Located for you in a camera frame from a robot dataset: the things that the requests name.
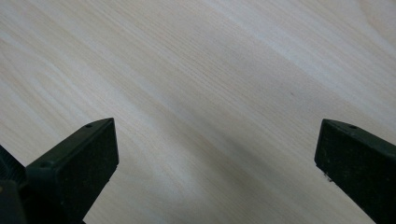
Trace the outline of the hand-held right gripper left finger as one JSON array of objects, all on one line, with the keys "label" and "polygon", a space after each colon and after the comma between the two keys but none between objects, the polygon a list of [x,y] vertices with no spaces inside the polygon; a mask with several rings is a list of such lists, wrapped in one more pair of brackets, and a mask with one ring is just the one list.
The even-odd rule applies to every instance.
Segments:
[{"label": "hand-held right gripper left finger", "polygon": [[85,224],[118,164],[115,120],[82,126],[24,168],[28,224]]}]

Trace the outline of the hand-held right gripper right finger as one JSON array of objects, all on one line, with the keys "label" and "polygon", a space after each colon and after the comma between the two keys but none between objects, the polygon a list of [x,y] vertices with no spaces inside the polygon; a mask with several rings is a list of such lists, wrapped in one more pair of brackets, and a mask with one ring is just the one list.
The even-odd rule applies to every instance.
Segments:
[{"label": "hand-held right gripper right finger", "polygon": [[321,122],[316,166],[376,224],[396,224],[396,146],[342,121]]}]

